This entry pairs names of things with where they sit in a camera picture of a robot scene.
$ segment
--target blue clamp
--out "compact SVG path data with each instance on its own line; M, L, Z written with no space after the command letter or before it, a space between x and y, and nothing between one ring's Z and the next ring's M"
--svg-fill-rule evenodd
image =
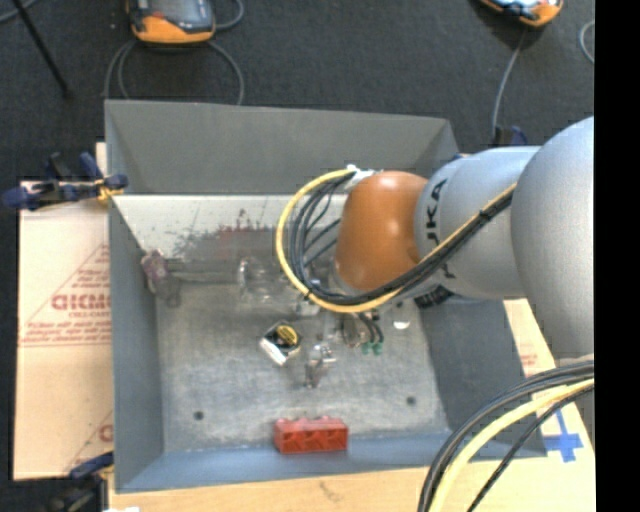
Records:
M124 174L114 174L105 178L96 160L86 151L80 155L80 166L82 173L74 173L64 163L60 153L54 153L49 156L45 166L44 181L33 185L31 191L26 187L15 187L5 191L2 194L2 203L14 210L34 211L45 206L82 199L97 198L106 201L111 195L122 193L129 185L129 179Z

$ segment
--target wire bundle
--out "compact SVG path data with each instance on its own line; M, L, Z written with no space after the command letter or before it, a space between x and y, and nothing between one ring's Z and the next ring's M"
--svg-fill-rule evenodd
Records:
M317 280L309 276L307 265L305 264L305 248L308 249L313 245L315 239L309 244L306 244L305 240L311 228L325 213L325 210L323 210L318 217L311 220L320 201L324 197L330 198L341 185L349 181L357 172L354 169L332 171L302 187L285 206L276 228L276 253L280 266L288 279L305 298L337 313L363 313L370 311L396 297L401 292L410 291L422 284L442 267L482 226L511 204L516 186L514 183L492 199L408 272L374 290L347 295L327 290ZM293 209L307 194L310 195L306 203L300 208L291 223L288 254L286 254L284 250L284 231L287 221ZM328 250L330 246L325 246L323 250Z
M474 510L533 432L555 411L594 389L594 376L595 363L593 361L555 368L526 379L482 407L449 437L436 455L422 487L418 512L441 510L455 478L485 443L524 417L544 407L549 407L531 423L489 477L467 509L468 512ZM462 447L468 434L492 413L535 393L540 393L541 396L498 417Z

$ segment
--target cable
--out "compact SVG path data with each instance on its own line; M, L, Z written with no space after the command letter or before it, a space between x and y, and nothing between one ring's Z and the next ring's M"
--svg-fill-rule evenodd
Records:
M28 9L33 4L35 4L37 1L38 0L29 0L28 2L25 2L24 4L22 4L22 6L25 9ZM9 12L6 12L4 14L0 14L0 24L5 23L6 21L9 21L12 18L15 18L17 15L18 15L18 10L17 9L12 9Z
M234 0L236 5L238 6L238 14L236 14L236 17L233 18L231 21L228 21L226 23L221 23L221 24L216 24L216 32L224 32L225 30L230 30L233 27L235 27L238 23L240 23L240 21L242 21L242 18L244 17L244 4L242 3L241 0Z
M447 496L449 489L453 485L453 482L455 481L458 474L460 474L471 457L473 457L478 452L478 450L482 448L482 446L486 444L497 433L521 420L525 416L535 413L538 409L552 404L556 400L562 400L566 397L571 396L575 392L579 392L583 389L588 388L589 386L593 385L593 382L593 379L589 379L585 382L580 382L566 388L562 387L560 389L554 389L548 394L545 394L545 396L525 403L517 407L513 411L510 411L501 416L496 421L490 423L480 433L478 433L478 435L476 435L471 441L469 441L469 443L456 456L449 468L447 468L440 482L440 486L435 492L433 504L429 511L439 512L440 510L442 510L444 499Z
M418 264L396 279L365 293L347 296L323 289L319 283L306 277L303 259L304 245L298 241L298 231L308 226L312 212L322 199L322 194L344 183L355 174L352 169L333 171L320 176L302 187L285 206L276 228L276 254L285 275L306 298L319 306L337 313L361 313L376 309L402 291L408 291L433 275L475 233L493 217L511 204L515 183L489 201L476 215L455 230ZM289 235L289 256L284 251L284 228L294 207L307 194L313 192L307 203L294 218Z
M421 512L429 510L429 506L432 504L434 499L434 493L438 489L447 467L455 453L458 451L460 445L464 442L466 436L476 426L490 417L490 415L507 407L509 404L521 400L522 398L529 397L534 393L539 393L562 385L572 385L584 382L586 379L593 378L594 371L595 362L587 361L541 372L504 391L476 411L475 414L468 418L463 425L449 436L447 442L441 447L440 451L433 459L422 487L418 510Z
M545 421L547 421L551 416L553 416L553 414L555 414L557 411L562 409L565 405L575 402L576 399L578 399L580 396L586 393L589 393L590 391L593 391L593 389L594 389L594 386L591 385L587 388L584 388L580 391L577 391L569 395L568 397L560 400L559 402L556 402L553 406L551 406L543 414L541 414L535 421L533 421L531 425L529 425L529 428L513 444L511 449L507 452L507 454L502 459L502 461L500 461L500 464L498 465L498 467L494 470L494 472L491 474L487 482L484 484L482 489L480 489L477 496L474 498L473 502L467 509L467 512L473 512L476 509L476 507L484 499L487 493L491 490L493 485L498 481L498 478L500 478L502 473L504 473L504 471L509 467L509 464L511 464L511 461L514 459L516 453L518 453L518 451L520 450L520 448L522 448L524 443L533 435L533 433L538 428L540 428L540 426Z
M580 29L580 32L578 32L578 44L580 45L580 49L582 50L582 53L584 53L585 57L589 60L589 62L591 62L591 64L593 65L595 65L596 60L593 55L591 55L589 50L587 50L587 47L584 43L584 35L586 34L587 30L589 30L591 27L595 27L595 25L596 20L593 19L590 22L585 23Z
M131 53L133 47L137 44L137 40L133 39L131 41L127 41L123 44L114 54L111 62L109 63L109 67L107 68L107 73L105 76L104 87L102 90L102 96L104 98L109 98L110 90L111 90L111 79L113 76L113 71L117 66L117 79L118 79L118 87L120 89L120 93L125 99L130 99L129 92L127 91L124 85L124 65ZM245 83L244 77L242 76L242 71L240 66L236 63L236 61L231 57L231 55L225 51L220 45L214 43L213 41L207 41L207 45L209 48L219 53L231 66L234 74L236 75L236 79L238 81L238 97L236 99L236 105L242 105L244 102L245 95Z
M527 34L527 29L524 28L522 30L522 35L520 36L520 41L518 41L518 45L515 50L511 54L511 59L509 59L509 64L507 64L507 68L502 75L502 80L500 81L500 86L498 87L498 93L496 94L496 101L493 107L493 113L491 114L491 134L493 137L496 136L496 131L498 129L498 111L500 110L500 103L502 102L502 95L504 93L505 86L507 84L507 79L511 74L511 70L513 69L513 65L520 54L520 50L522 49L522 43L524 42L524 37Z

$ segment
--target yellow object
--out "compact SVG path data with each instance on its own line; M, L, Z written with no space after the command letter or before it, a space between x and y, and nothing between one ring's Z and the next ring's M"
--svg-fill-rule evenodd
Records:
M279 325L276 328L276 334L290 347L294 347L298 344L298 333L288 325Z
M136 30L132 26L135 36L145 43L156 44L191 44L208 41L214 30L188 34L173 23L158 16L146 16L142 19L145 30Z
M492 0L480 0L483 4L491 7L492 9L503 12L506 10L501 4ZM531 7L529 11L535 16L535 19L528 18L525 15L518 16L518 20L529 25L530 27L542 27L555 18L562 9L563 0L540 0L536 5Z

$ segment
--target orange device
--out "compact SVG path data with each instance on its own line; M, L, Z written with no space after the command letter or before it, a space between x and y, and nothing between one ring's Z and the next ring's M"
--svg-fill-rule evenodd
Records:
M188 45L211 39L210 0L127 0L134 35L152 45Z
M532 27L541 27L555 18L564 0L480 0L496 11L514 16Z

